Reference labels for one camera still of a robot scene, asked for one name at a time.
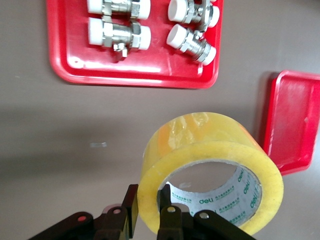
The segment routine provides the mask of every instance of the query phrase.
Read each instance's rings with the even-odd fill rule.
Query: packing tape
[[[191,215],[212,210],[249,235],[271,221],[284,193],[276,165],[238,122],[198,112],[163,125],[145,149],[137,199],[140,217],[151,231],[157,233],[160,225],[158,190],[178,171],[207,162],[232,164],[236,170],[225,184],[209,192],[171,185],[173,203],[187,205]]]

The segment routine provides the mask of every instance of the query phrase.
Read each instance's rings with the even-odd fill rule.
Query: metal fitting
[[[170,21],[196,24],[201,37],[208,28],[217,24],[219,17],[219,8],[213,6],[210,0],[202,0],[201,4],[195,4],[194,0],[171,0],[168,8]]]
[[[150,0],[87,0],[89,13],[105,16],[124,15],[130,19],[147,19]]]
[[[180,50],[192,57],[194,61],[210,64],[217,53],[217,50],[211,46],[207,40],[199,39],[191,29],[186,29],[176,24],[170,31],[166,43],[175,49]]]
[[[129,51],[147,50],[151,42],[151,31],[147,26],[141,26],[131,20],[130,26],[112,22],[110,16],[89,18],[89,43],[113,48],[116,60],[122,61]]]

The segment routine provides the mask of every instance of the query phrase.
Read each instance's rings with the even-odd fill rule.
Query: table surface
[[[4,240],[30,238],[79,211],[97,217],[121,202],[139,182],[149,138],[167,121],[216,112],[258,138],[270,75],[320,73],[318,0],[226,0],[219,76],[206,90],[66,83],[49,64],[43,0],[3,1],[0,32]],[[283,203],[258,240],[319,239],[319,161],[320,145],[308,170],[284,177]],[[134,239],[156,236],[139,220]]]

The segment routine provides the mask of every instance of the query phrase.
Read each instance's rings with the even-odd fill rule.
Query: white plastic cap
[[[209,23],[209,28],[213,28],[215,25],[217,25],[220,18],[220,9],[217,6],[213,6],[213,16]]]
[[[86,4],[90,14],[102,14],[102,0],[87,0]]]
[[[216,54],[217,54],[217,49],[211,46],[208,56],[202,62],[203,65],[205,66],[209,65],[215,59]]]
[[[151,0],[140,0],[138,19],[146,20],[150,15]]]
[[[185,41],[187,37],[187,29],[176,24],[173,26],[169,35],[166,39],[166,44],[170,45],[171,47],[178,49]]]
[[[171,0],[168,8],[168,18],[173,22],[182,22],[187,14],[187,0]]]
[[[103,44],[104,24],[102,19],[89,17],[88,23],[88,37],[89,44],[102,45]]]
[[[147,50],[150,47],[151,43],[151,30],[148,26],[141,26],[141,34],[140,34],[140,50]]]

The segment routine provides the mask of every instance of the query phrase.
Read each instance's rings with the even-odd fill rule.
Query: red tray
[[[176,22],[168,20],[170,0],[151,0],[150,17],[140,20],[151,29],[148,50],[131,52],[124,61],[114,63],[111,49],[88,43],[87,0],[47,0],[49,57],[52,68],[64,80],[76,84],[147,86],[164,88],[204,89],[211,87],[217,77],[223,0],[214,5],[220,9],[220,19],[209,28],[205,37],[216,48],[214,61],[203,66],[166,44]],[[116,19],[122,24],[125,19]]]
[[[320,120],[320,75],[283,71],[273,80],[264,150],[282,175],[307,169]]]

